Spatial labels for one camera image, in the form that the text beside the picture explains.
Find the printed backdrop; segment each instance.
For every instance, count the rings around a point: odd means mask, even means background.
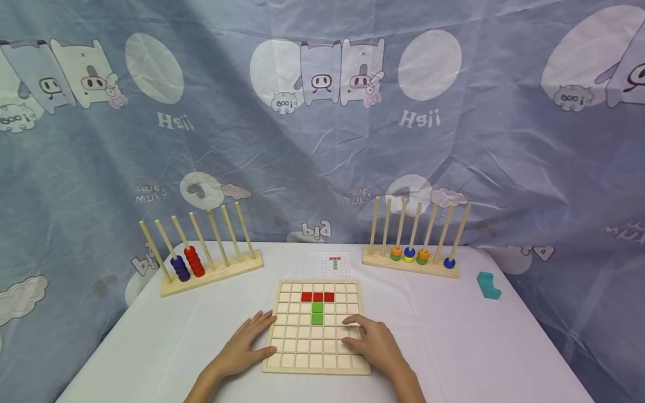
[[[468,201],[594,399],[645,401],[644,126],[643,0],[11,0],[0,401],[55,400],[155,273],[138,220],[365,243],[386,194]]]

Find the cloud print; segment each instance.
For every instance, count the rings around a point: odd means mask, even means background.
[[[434,204],[438,204],[441,208],[448,206],[457,207],[460,204],[468,203],[468,198],[463,194],[446,188],[433,189],[430,192],[430,200]]]
[[[232,183],[223,185],[222,192],[224,192],[226,196],[232,197],[235,200],[251,197],[251,192]]]
[[[45,297],[46,287],[47,279],[43,276],[29,277],[0,293],[0,326],[30,313],[36,302]]]

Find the white tablecloth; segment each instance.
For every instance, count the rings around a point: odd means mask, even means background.
[[[191,244],[201,254],[199,243]],[[217,244],[207,244],[219,256]],[[359,245],[259,242],[254,248],[262,251],[264,268],[164,299],[157,273],[58,403],[182,402],[244,319],[273,307],[279,280],[319,278],[321,252],[338,251],[350,253],[365,314],[390,327],[429,403],[592,402],[483,251],[459,248],[461,278],[455,280],[363,266]],[[229,242],[226,250],[233,251]],[[166,267],[172,269],[168,259]],[[499,300],[482,296],[480,271],[494,274]],[[258,341],[264,345],[266,334]],[[215,401],[376,403],[395,397],[377,371],[368,377],[290,375],[256,366],[226,382]]]

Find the green square tile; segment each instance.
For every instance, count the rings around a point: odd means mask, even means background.
[[[312,324],[323,325],[322,313],[312,313]]]
[[[314,313],[323,312],[323,303],[322,302],[314,302],[312,304],[312,312],[314,312]]]

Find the abacus-style toy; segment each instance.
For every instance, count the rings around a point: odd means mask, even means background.
[[[235,238],[235,232],[233,231],[233,225],[231,224],[231,220],[230,220],[230,217],[228,216],[228,212],[226,211],[226,207],[221,206],[222,215],[224,217],[226,227],[228,228],[228,232],[230,234],[231,240],[233,241],[233,246],[235,248],[236,259],[233,259],[233,260],[229,260],[228,257],[226,256],[226,252],[224,251],[224,246],[222,245],[221,236],[217,229],[217,225],[215,224],[215,218],[213,217],[213,212],[211,210],[206,211],[208,215],[208,220],[210,221],[210,225],[213,230],[213,234],[215,235],[215,239],[219,247],[219,251],[221,253],[221,257],[222,257],[221,261],[213,260],[213,257],[210,255],[210,252],[206,247],[206,243],[204,241],[204,237],[199,228],[199,225],[197,225],[197,220],[195,219],[195,213],[191,211],[188,214],[188,216],[190,217],[190,221],[193,224],[193,227],[195,228],[195,232],[197,234],[197,238],[199,239],[199,243],[204,251],[203,253],[204,253],[204,256],[206,257],[206,261],[208,261],[208,265],[206,267],[204,267],[204,264],[199,258],[197,251],[195,250],[195,247],[190,245],[190,243],[188,242],[188,239],[186,238],[186,234],[181,228],[181,225],[179,224],[179,220],[177,219],[177,216],[173,215],[171,217],[171,220],[175,226],[175,229],[179,233],[179,237],[181,238],[181,241],[184,245],[184,256],[188,261],[188,266],[190,267],[190,270],[186,266],[184,259],[180,255],[176,254],[175,250],[172,247],[172,244],[170,243],[170,240],[168,239],[168,235],[166,234],[163,226],[161,225],[161,222],[159,220],[155,220],[155,225],[159,230],[159,234],[161,235],[161,238],[164,240],[164,243],[166,244],[168,251],[170,251],[170,255],[171,255],[170,264],[174,269],[173,274],[170,274],[166,269],[163,259],[159,254],[159,250],[157,249],[157,246],[155,245],[155,242],[153,241],[152,236],[150,235],[150,232],[146,227],[146,223],[143,221],[139,221],[139,225],[143,230],[143,234],[145,235],[146,240],[150,245],[150,249],[152,249],[152,253],[155,255],[155,258],[159,263],[159,267],[161,268],[164,275],[164,279],[161,283],[162,297],[167,297],[169,295],[177,294],[183,291],[192,290],[193,288],[197,288],[199,286],[204,286],[206,284],[210,284],[215,281],[224,280],[224,279],[227,279],[228,277],[233,277],[239,274],[246,273],[247,271],[252,271],[252,270],[256,270],[264,267],[264,262],[262,260],[262,253],[260,251],[254,250],[253,246],[251,245],[251,240],[248,236],[248,231],[246,230],[246,224],[244,223],[244,217],[242,216],[242,210],[240,209],[238,202],[235,202],[235,209],[237,210],[237,216],[239,218],[242,231],[244,232],[244,238],[246,239],[246,244],[248,245],[249,252],[247,253],[240,252],[239,245],[237,244],[237,239]]]
[[[414,248],[414,240],[417,234],[417,227],[419,226],[419,217],[421,216],[422,202],[419,201],[417,203],[417,211],[414,216],[414,223],[412,224],[412,233],[410,234],[410,243],[407,247],[405,247],[404,250],[401,250],[401,233],[403,231],[403,221],[405,219],[405,211],[408,205],[407,199],[402,200],[401,218],[399,219],[399,230],[397,231],[396,243],[394,244],[394,246],[392,246],[389,255],[386,254],[386,247],[388,228],[390,225],[390,206],[392,205],[392,200],[387,199],[382,246],[380,252],[377,252],[374,250],[374,238],[376,233],[376,222],[379,216],[379,205],[380,197],[376,196],[374,200],[374,214],[372,217],[372,234],[370,235],[370,244],[363,248],[363,264],[367,266],[377,266],[395,270],[413,271],[415,273],[432,274],[443,277],[450,277],[453,279],[459,278],[460,273],[457,262],[455,261],[455,254],[457,253],[457,246],[459,245],[459,240],[461,239],[461,235],[464,232],[464,227],[466,226],[466,221],[468,220],[468,214],[470,213],[471,207],[470,204],[466,204],[461,222],[459,224],[459,229],[457,230],[457,235],[455,236],[455,241],[452,245],[452,249],[450,250],[450,255],[445,258],[441,255],[441,250],[448,234],[448,227],[450,226],[450,219],[452,218],[455,206],[451,205],[448,207],[448,211],[446,213],[446,221],[444,222],[443,229],[441,231],[441,237],[439,238],[439,243],[433,256],[428,250],[428,242],[430,241],[432,227],[435,224],[437,210],[439,209],[438,204],[434,204],[432,206],[430,221],[428,222],[428,228],[426,229],[426,236],[423,240],[423,246],[417,252]]]

